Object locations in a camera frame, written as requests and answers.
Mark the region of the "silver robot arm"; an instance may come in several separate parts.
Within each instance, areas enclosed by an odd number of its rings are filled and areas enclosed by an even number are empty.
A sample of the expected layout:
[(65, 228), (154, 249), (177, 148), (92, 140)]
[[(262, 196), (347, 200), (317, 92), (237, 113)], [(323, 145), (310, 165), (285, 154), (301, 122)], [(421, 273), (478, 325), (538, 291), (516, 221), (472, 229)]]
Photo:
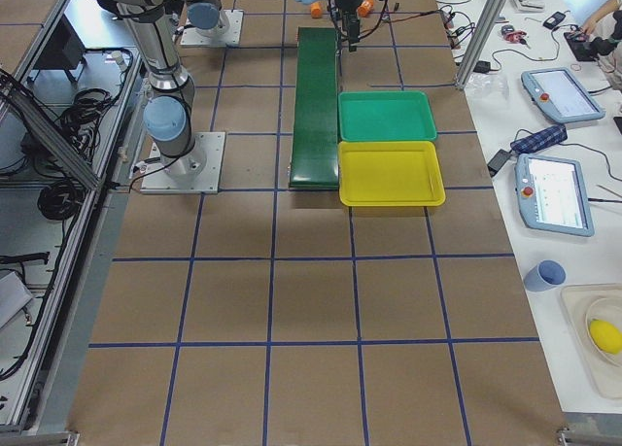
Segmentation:
[[(195, 87), (182, 65), (165, 8), (174, 0), (96, 0), (125, 20), (147, 67), (149, 91), (142, 125), (153, 141), (158, 164), (140, 176), (143, 193), (215, 193), (222, 169), (225, 135), (195, 132), (191, 103)], [(183, 0), (213, 6), (216, 0)]]

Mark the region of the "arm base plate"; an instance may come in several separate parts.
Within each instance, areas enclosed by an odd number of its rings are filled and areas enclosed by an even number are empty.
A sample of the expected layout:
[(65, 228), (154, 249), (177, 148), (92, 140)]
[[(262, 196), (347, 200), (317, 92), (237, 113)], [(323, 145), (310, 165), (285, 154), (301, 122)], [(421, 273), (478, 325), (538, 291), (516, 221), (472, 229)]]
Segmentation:
[(185, 48), (238, 47), (243, 17), (242, 10), (189, 9), (181, 46)]
[(142, 170), (140, 192), (144, 194), (214, 194), (219, 190), (222, 162), (225, 150), (224, 132), (193, 133), (195, 144), (189, 154), (176, 160), (171, 166), (171, 158), (161, 162), (159, 148), (151, 145), (151, 157), (156, 162)]

